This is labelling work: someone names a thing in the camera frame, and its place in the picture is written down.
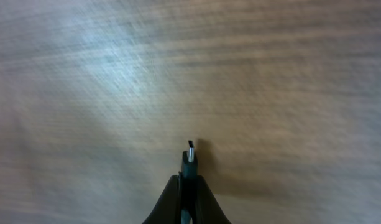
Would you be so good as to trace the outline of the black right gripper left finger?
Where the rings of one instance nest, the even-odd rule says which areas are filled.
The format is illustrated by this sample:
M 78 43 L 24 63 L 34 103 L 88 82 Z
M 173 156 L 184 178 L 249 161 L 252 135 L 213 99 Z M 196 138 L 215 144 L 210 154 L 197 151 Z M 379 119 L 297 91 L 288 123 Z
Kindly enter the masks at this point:
M 143 224 L 180 224 L 181 194 L 181 175 L 173 175 Z

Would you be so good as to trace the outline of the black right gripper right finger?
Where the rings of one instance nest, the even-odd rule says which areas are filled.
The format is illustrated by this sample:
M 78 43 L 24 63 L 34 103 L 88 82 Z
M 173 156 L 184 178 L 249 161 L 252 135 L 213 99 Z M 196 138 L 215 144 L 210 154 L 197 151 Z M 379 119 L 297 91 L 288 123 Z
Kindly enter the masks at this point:
M 197 176 L 195 199 L 196 224 L 231 224 L 202 176 Z

